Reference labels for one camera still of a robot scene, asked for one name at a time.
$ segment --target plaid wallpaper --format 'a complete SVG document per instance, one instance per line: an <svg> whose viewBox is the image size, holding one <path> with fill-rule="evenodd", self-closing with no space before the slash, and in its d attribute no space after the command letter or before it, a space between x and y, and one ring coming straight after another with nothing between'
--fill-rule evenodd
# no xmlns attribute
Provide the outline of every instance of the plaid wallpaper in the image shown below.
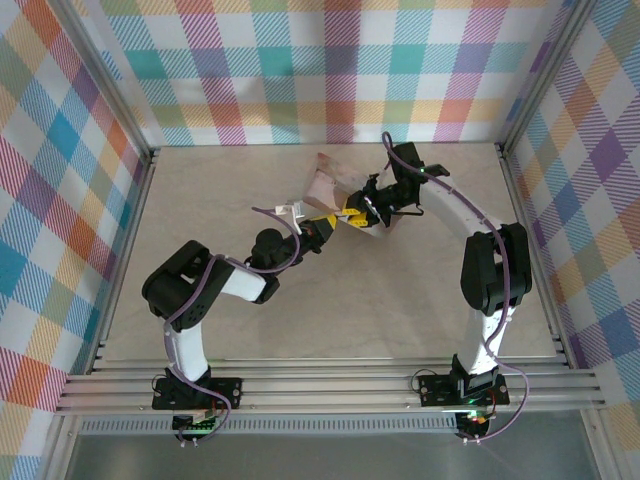
<svg viewBox="0 0 640 480"><path fill-rule="evenodd" d="M141 163L45 0L0 0L0 479L35 475Z"/></svg>
<svg viewBox="0 0 640 480"><path fill-rule="evenodd" d="M74 4L151 144L242 145L493 141L563 2Z"/></svg>
<svg viewBox="0 0 640 480"><path fill-rule="evenodd" d="M522 86L520 87L518 96L511 105L511 109L509 110L507 119L500 131L498 142L504 141L505 137L509 133L509 130L513 126L513 122L517 118L523 102L531 93L531 90L533 89L533 86L538 79L538 75L540 74L542 66L553 53L554 43L556 42L556 40L558 40L558 37L562 33L562 28L567 21L569 14L571 13L571 9L578 1L579 0L563 0L562 6L558 10L556 17L551 24L551 28L549 28L549 30L547 31L544 42L542 42L542 45L540 46L540 50L538 50L533 63L531 63L531 67L529 68L529 72L527 73L527 76L522 83Z"/></svg>
<svg viewBox="0 0 640 480"><path fill-rule="evenodd" d="M514 169L571 346L640 478L640 1L598 2Z"/></svg>

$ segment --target cable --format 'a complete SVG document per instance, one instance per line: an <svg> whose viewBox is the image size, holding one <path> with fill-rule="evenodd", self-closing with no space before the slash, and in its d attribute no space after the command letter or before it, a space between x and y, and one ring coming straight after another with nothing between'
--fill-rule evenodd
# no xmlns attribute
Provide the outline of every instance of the cable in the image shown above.
<svg viewBox="0 0 640 480"><path fill-rule="evenodd" d="M418 390L417 388L413 388L413 381L416 379L416 377L420 372L431 372L433 375L437 375L437 373L431 370L430 368L421 368L416 373L411 375L411 378L409 379L409 388L413 390L414 393L418 393L418 394L420 393L420 390Z"/></svg>
<svg viewBox="0 0 640 480"><path fill-rule="evenodd" d="M184 376L184 374L175 366L178 364L177 362L177 358L173 349L173 345L171 344L171 333L170 330L173 328L171 326L171 324L173 322L175 322L180 315L182 315L184 312L186 312L191 305L193 305L193 303L198 299L198 297L200 296L200 294L202 293L202 290L204 289L204 286L207 283L207 280L209 279L209 275L211 274L211 269L213 268L213 264L216 262L216 260L225 260L239 268L243 268L245 270L248 270L250 272L253 273L277 273L280 272L282 270L287 269L288 267L290 267L293 262L295 262L296 258L298 257L298 253L300 253L300 239L298 238L298 235L296 233L296 231L293 229L293 227L291 225L289 225L287 222L285 222L284 220L282 220L281 218L277 217L274 213L272 213L272 211L270 210L264 210L261 208L257 208L257 207L252 207L252 210L258 213L262 213L264 215L267 215L268 217L271 217L275 220L277 220L278 222L282 223L283 225L285 225L287 227L287 229L291 232L291 234L293 235L293 238L295 240L296 243L296 249L295 252L293 254L293 256L291 257L291 259L284 265L280 266L280 267L276 267L276 268L272 268L272 269L268 269L268 270L259 270L257 268L251 268L247 265L245 265L244 263L240 262L239 260L236 260L234 258L231 257L227 257L225 255L213 255L211 257L211 259L209 260L209 263L207 264L207 266L204 269L204 272L202 273L202 276L200 277L200 281L198 282L198 286L196 287L196 289L194 290L193 294L189 297L189 299L184 302L184 304L175 312L173 312L173 314L167 318L167 320L164 322L164 347L165 347L165 351L167 352L167 357L169 358L169 370L171 371L171 373L173 373L173 375L175 375L178 380L180 380L182 383L185 383L187 385L189 385L191 388L198 390L199 392L205 393L211 397L213 397L214 399L220 400L222 402L224 402L225 404L225 415L224 418L222 419L222 421L211 431L209 432L207 435L205 435L204 437L202 437L199 441L200 442L205 442L207 440L209 440L210 438L212 438L217 432L218 430L220 430L225 423L227 423L227 420L229 419L229 416L231 414L231 402L229 401L229 399L227 397L225 397L224 395L220 395L217 392L214 392L213 390L209 390L208 388L204 388L201 387L200 385L192 382L191 380L189 380L187 377ZM181 441L181 445L184 446L184 438L182 438L182 431L178 431L178 437ZM194 439L193 440L193 444L194 446L197 446L198 443L197 441Z"/></svg>
<svg viewBox="0 0 640 480"><path fill-rule="evenodd" d="M411 165L406 163L404 160L402 160L398 155L396 155L396 153L392 150L392 147L391 147L393 143L391 139L391 134L389 132L382 133L382 144L387 149L387 153L389 154L389 156L393 160L398 162L400 165L402 165L404 168L418 175L422 175L427 180L444 188L450 194L455 195L455 197L458 200L460 200L463 203L463 205L465 205L476 217L478 217L478 219L482 223L484 223L487 226L487 228L491 231L494 238L496 239L496 243L498 244L498 250L500 250L500 255L502 256L502 265L503 265L503 272L504 272L504 302L502 306L502 314L500 315L500 322L498 323L498 326L496 327L495 331L489 336L489 338L487 338L483 342L483 346L485 351L487 352L487 355L489 355L489 357L491 357L491 359L494 362L496 362L497 365L522 375L522 378L524 379L525 388L524 388L524 395L522 397L522 402L518 406L518 409L515 411L513 416L509 419L509 421L506 424L504 424L502 427L500 427L498 430L496 430L495 432L492 432L482 437L482 440L489 440L501 434L502 432L504 432L507 428L509 428L513 424L513 422L516 421L516 419L520 416L520 414L522 413L522 410L524 409L527 403L527 399L529 398L529 390L530 390L529 379L527 378L527 375L521 369L508 365L502 362L501 360L499 360L495 355L495 353L493 353L489 348L489 345L491 344L491 342L495 338L497 338L498 335L500 335L500 333L506 326L507 318L509 316L509 299L511 298L511 278L509 275L509 259L507 257L507 248L505 247L504 241L502 240L502 237L500 236L500 233L498 233L498 230L496 229L496 227L467 197L465 197L463 194L458 192L456 189L454 189L451 185L447 184L446 182L443 182L439 178L434 177L433 175L430 175L427 172L423 172L422 170L412 167ZM478 438L475 440L479 444L481 439Z"/></svg>
<svg viewBox="0 0 640 480"><path fill-rule="evenodd" d="M489 415L489 417L493 417L496 414L496 407L498 405L498 401L496 400L496 394L493 393L492 390L489 390L489 395L491 395L491 400L493 401L493 409L491 410L491 415Z"/></svg>

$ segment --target yellow object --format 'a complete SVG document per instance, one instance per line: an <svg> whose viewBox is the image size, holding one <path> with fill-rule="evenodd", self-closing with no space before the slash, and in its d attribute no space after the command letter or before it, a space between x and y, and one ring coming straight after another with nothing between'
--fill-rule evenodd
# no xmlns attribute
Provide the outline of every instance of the yellow object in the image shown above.
<svg viewBox="0 0 640 480"><path fill-rule="evenodd" d="M346 207L343 207L342 208L342 214L343 215L359 215L360 214L360 210L358 210L357 208L346 208Z"/></svg>
<svg viewBox="0 0 640 480"><path fill-rule="evenodd" d="M369 222L367 221L366 212L359 213L358 215L353 215L349 217L349 220L347 220L347 223L349 225L352 225L358 228L366 227L367 225L369 225Z"/></svg>
<svg viewBox="0 0 640 480"><path fill-rule="evenodd" d="M333 213L329 215L321 215L319 217L310 218L309 221L315 222L323 219L327 219L329 225L331 225L331 228L333 228L334 230L336 229L336 225L338 224L338 217L336 217Z"/></svg>

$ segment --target metal frame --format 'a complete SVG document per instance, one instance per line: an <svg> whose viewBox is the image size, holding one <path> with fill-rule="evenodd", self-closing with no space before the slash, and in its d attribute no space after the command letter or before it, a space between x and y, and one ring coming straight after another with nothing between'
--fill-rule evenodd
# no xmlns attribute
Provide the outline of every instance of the metal frame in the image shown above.
<svg viewBox="0 0 640 480"><path fill-rule="evenodd" d="M533 231L531 222L524 208L524 199L518 188L516 188L516 177L509 162L505 158L503 146L496 144L496 151L500 166L502 167L505 183L509 190L509 196L511 197L516 212L516 218L526 226L528 231ZM529 248L531 251L533 275L538 285L538 291L547 320L549 321L549 328L567 345L568 335L563 323L560 321L560 314L557 304L554 301L549 282L544 276L542 252L535 242L530 242ZM568 365L573 369L572 371L578 371L576 358L570 348L565 350L565 355ZM626 459L622 458L619 454L619 452L622 452L622 448L620 448L618 439L613 433L609 412L604 408L585 408L581 410L581 414L587 438L589 439L591 450L593 451L602 478L611 480L633 478Z"/></svg>
<svg viewBox="0 0 640 480"><path fill-rule="evenodd" d="M102 93L107 104L111 107L118 122L120 122L131 141L138 147L145 162L150 162L154 157L154 149L145 139L135 116L102 60L100 52L98 52L87 30L84 28L82 19L78 16L69 0L49 0L48 4L67 35L69 35L71 43L78 51L87 71L93 77L100 93Z"/></svg>
<svg viewBox="0 0 640 480"><path fill-rule="evenodd" d="M96 335L93 337L91 346L89 348L89 357L84 365L83 372L90 374L93 367L93 362L96 359L98 348L104 345L109 336L109 330L113 323L113 317L116 311L116 305L120 298L120 292L122 291L122 284L124 283L124 277L127 272L129 260L131 259L131 252L133 251L133 244L135 242L138 228L140 227L140 221L142 220L142 212L144 206L147 203L147 197L149 196L149 189L151 188L151 181L156 170L158 154L155 154L151 161L146 163L143 167L142 176L140 177L140 187L138 196L134 202L131 217L131 223L129 224L126 232L126 236L122 245L122 253L116 265L113 282L109 287L109 293L107 296L106 308L102 311L98 320L98 327L96 329Z"/></svg>
<svg viewBox="0 0 640 480"><path fill-rule="evenodd" d="M590 370L571 370L559 338L551 358L513 358L530 375L529 410L566 410L604 405ZM162 414L151 409L151 382L163 374L166 362L108 361L98 351L91 375L71 376L62 393L62 414ZM421 368L439 373L450 369L450 358L416 359L292 359L211 361L216 375L244 379L242 413L400 413L452 412L469 408L420 406L409 379ZM524 383L504 372L514 410L522 399Z"/></svg>
<svg viewBox="0 0 640 480"><path fill-rule="evenodd" d="M505 136L503 150L506 152L507 158L513 153L513 149L524 134L597 1L575 0L571 12L561 27L558 39L551 46L553 53L544 61L531 92L527 95L513 125Z"/></svg>

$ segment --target black bracket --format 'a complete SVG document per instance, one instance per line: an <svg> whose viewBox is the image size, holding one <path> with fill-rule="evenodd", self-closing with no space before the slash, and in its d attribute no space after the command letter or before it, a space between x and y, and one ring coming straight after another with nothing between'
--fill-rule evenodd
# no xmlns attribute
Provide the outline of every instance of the black bracket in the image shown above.
<svg viewBox="0 0 640 480"><path fill-rule="evenodd" d="M420 405L423 407L467 406L469 410L473 410L474 407L493 405L494 397L496 405L509 405L510 403L509 392L502 375L496 375L492 387L465 398L460 397L457 386L451 381L449 375L420 375L416 378L418 379Z"/></svg>
<svg viewBox="0 0 640 480"><path fill-rule="evenodd" d="M466 413L456 413L457 437L460 438L482 438L489 432L491 420L484 423L474 422Z"/></svg>
<svg viewBox="0 0 640 480"><path fill-rule="evenodd" d="M449 176L449 171L442 165L428 165L420 160L413 142L402 143L393 147L393 152L409 166L427 173L433 177ZM354 209L366 214L367 227L377 225L382 221L385 227L391 225L394 215L416 215L424 212L420 205L420 185L428 180L424 175L413 172L396 162L389 155L389 162L396 183L378 190L378 175L369 176L366 185L349 196L345 208ZM401 212L409 205L416 205L418 212Z"/></svg>
<svg viewBox="0 0 640 480"><path fill-rule="evenodd" d="M166 377L158 378L153 386L153 410L209 410L226 408L222 400L214 399L183 383L171 371L165 369ZM196 382L197 385L226 397L232 409L240 407L242 398L241 378L212 378L207 371Z"/></svg>
<svg viewBox="0 0 640 480"><path fill-rule="evenodd" d="M210 259L209 249L190 240L153 272L142 287L142 296L149 303L151 313L167 319L182 307L198 288ZM171 324L176 332L202 321L233 269L233 265L222 259L214 263L197 300Z"/></svg>
<svg viewBox="0 0 640 480"><path fill-rule="evenodd" d="M467 238L462 262L462 294L471 308L485 315L493 315L505 303L512 307L520 305L532 286L527 231L521 224L512 223L502 225L498 233L509 261L511 298L505 302L503 262L494 260L494 254L500 250L493 234L476 232Z"/></svg>

